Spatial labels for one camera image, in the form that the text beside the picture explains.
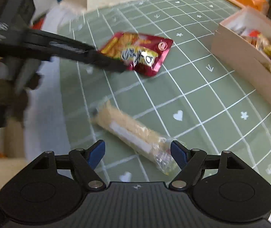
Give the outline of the pink cardboard box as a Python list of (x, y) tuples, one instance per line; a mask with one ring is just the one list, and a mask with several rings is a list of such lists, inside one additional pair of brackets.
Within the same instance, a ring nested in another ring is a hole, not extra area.
[(220, 22), (211, 53), (252, 84), (271, 105), (271, 60), (236, 33), (243, 27), (258, 30), (271, 39), (271, 20), (259, 11), (246, 7)]

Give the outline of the beige wafer stick packet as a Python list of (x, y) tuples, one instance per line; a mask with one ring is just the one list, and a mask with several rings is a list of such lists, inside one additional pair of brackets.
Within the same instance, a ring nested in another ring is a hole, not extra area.
[(98, 106), (92, 123), (118, 137), (138, 154), (153, 162), (163, 174), (170, 174), (177, 164), (170, 153), (170, 137), (149, 129), (127, 113), (106, 101)]

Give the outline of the red glossy snack bag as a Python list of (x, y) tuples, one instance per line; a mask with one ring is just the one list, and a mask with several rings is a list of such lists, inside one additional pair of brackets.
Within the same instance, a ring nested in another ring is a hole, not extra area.
[(120, 31), (99, 51), (108, 57), (122, 60), (127, 70), (153, 77), (159, 72), (173, 43), (172, 39), (160, 36)]

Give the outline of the green checked tablecloth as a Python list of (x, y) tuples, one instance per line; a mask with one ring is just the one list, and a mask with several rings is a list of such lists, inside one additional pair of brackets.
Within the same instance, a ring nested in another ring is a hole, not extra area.
[(154, 163), (90, 122), (100, 102), (110, 100), (161, 135), (209, 154), (231, 150), (271, 182), (271, 106), (253, 86), (211, 54), (219, 23), (237, 8), (225, 0), (140, 0), (76, 16), (61, 6), (42, 29), (102, 47), (115, 32), (139, 32), (173, 40), (158, 74), (122, 74), (53, 59), (40, 69), (30, 92), (25, 154), (67, 154), (98, 139), (106, 154), (97, 167), (106, 181), (165, 181)]

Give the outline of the yellow panda snack bag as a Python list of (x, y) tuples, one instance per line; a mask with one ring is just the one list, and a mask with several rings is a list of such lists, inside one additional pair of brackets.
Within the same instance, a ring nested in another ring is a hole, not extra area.
[(271, 60), (271, 40), (265, 37), (262, 33), (259, 33), (256, 37), (253, 37), (251, 44), (254, 45), (259, 51), (263, 52)]

